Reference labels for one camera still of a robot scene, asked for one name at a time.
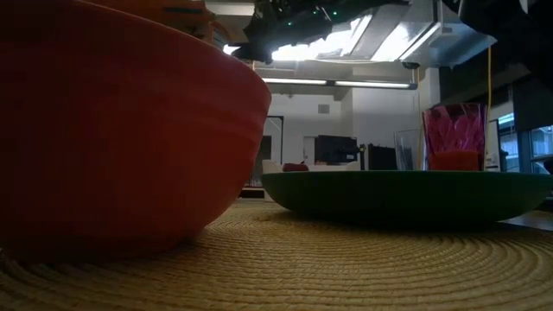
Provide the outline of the black monitor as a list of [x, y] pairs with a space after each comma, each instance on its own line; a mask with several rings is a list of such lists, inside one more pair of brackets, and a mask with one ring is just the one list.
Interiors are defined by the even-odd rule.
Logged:
[[317, 136], [315, 138], [315, 161], [346, 163], [358, 160], [357, 140], [349, 136]]

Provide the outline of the white plastic bin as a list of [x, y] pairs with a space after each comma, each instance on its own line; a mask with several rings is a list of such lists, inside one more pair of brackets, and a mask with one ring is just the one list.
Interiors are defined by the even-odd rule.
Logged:
[[[309, 171], [360, 171], [361, 165], [359, 162], [349, 162], [346, 165], [307, 165]], [[277, 164], [272, 160], [262, 160], [262, 168], [264, 174], [275, 174], [283, 172], [283, 164]]]

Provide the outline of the long ceiling light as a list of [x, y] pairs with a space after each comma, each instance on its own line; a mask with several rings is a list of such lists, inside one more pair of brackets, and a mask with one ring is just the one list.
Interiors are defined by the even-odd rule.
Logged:
[[415, 90], [418, 84], [384, 81], [354, 81], [354, 80], [323, 80], [323, 79], [285, 79], [285, 78], [263, 78], [267, 84], [282, 84], [293, 86], [332, 86], [352, 88], [378, 88]]

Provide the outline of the round woven straw placemat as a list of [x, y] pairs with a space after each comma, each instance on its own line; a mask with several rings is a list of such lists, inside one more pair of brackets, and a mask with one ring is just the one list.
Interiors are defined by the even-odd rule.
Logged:
[[190, 310], [553, 311], [553, 232], [340, 225], [246, 202], [150, 257], [0, 255], [0, 311]]

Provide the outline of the clear drinking glass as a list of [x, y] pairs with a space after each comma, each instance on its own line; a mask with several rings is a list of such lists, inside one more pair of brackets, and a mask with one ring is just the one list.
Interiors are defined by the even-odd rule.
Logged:
[[422, 128], [396, 132], [394, 143], [398, 170], [421, 171], [426, 169], [426, 150]]

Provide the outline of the green plastic plate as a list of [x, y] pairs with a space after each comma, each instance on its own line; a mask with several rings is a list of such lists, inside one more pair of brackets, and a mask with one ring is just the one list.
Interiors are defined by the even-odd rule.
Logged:
[[303, 171], [265, 174], [280, 206], [309, 217], [379, 225], [483, 225], [538, 207], [553, 175], [479, 171]]

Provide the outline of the red plastic bowl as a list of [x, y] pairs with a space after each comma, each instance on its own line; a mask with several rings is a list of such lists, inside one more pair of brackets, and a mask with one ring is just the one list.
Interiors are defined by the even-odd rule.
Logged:
[[82, 0], [0, 0], [0, 251], [134, 257], [237, 198], [271, 94], [246, 64]]

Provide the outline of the pink plastic tumbler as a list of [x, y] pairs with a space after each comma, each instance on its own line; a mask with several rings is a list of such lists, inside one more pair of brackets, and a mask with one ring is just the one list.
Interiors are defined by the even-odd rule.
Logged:
[[482, 171], [486, 151], [487, 107], [441, 105], [423, 112], [429, 170]]

